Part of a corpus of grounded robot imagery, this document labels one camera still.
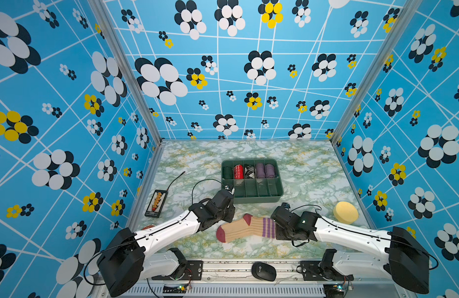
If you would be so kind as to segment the beige purple striped sock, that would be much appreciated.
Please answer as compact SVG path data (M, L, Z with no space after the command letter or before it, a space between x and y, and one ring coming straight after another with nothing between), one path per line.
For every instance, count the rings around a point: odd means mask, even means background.
M250 236L276 239L276 223L268 217L244 214L243 218L225 223L216 230L216 239L221 243Z

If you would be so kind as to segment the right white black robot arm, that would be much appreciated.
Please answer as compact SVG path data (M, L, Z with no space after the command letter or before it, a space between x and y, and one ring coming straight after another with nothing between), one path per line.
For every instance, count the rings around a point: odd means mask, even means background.
M317 212L297 215L279 206L271 215L278 240L294 247L310 242L326 242L356 250L355 255L327 249L317 265L300 265L305 279L320 277L329 281L353 281L356 276L391 279L417 294L429 293L429 253L408 231L371 230L336 222Z

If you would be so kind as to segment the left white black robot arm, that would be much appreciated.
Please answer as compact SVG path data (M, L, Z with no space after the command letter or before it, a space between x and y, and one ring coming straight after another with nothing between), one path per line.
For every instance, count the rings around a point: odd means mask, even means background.
M224 189L211 199L193 203L188 211L160 225L137 232L129 228L118 232L96 262L108 294L117 298L141 279L180 276L187 264L181 251L172 248L161 253L160 250L221 221L230 223L234 213L234 196Z

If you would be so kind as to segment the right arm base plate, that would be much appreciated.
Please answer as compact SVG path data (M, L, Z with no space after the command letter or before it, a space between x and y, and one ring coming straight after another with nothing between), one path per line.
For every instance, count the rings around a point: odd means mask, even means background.
M297 273L303 276L304 281L353 281L353 275L343 276L332 266L323 267L320 261L301 261L296 267Z

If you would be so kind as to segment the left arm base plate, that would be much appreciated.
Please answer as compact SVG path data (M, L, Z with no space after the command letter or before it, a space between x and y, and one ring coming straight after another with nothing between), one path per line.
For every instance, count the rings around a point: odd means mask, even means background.
M153 281L200 281L203 273L203 261L189 260L185 266L179 265L177 269L167 276L155 276Z

